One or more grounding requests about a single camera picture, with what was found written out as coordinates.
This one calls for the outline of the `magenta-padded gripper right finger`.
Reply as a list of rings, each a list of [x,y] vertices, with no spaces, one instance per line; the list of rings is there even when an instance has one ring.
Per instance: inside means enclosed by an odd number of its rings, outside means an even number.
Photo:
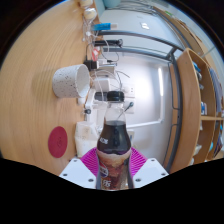
[[[167,171],[155,158],[147,159],[138,150],[132,148],[129,158],[129,188],[141,188],[166,176],[168,176]]]

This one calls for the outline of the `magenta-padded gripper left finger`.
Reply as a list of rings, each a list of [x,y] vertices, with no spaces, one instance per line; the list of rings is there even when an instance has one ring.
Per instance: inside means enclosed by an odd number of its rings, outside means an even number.
[[[100,168],[96,149],[91,149],[81,158],[73,158],[60,177],[83,188],[99,189]]]

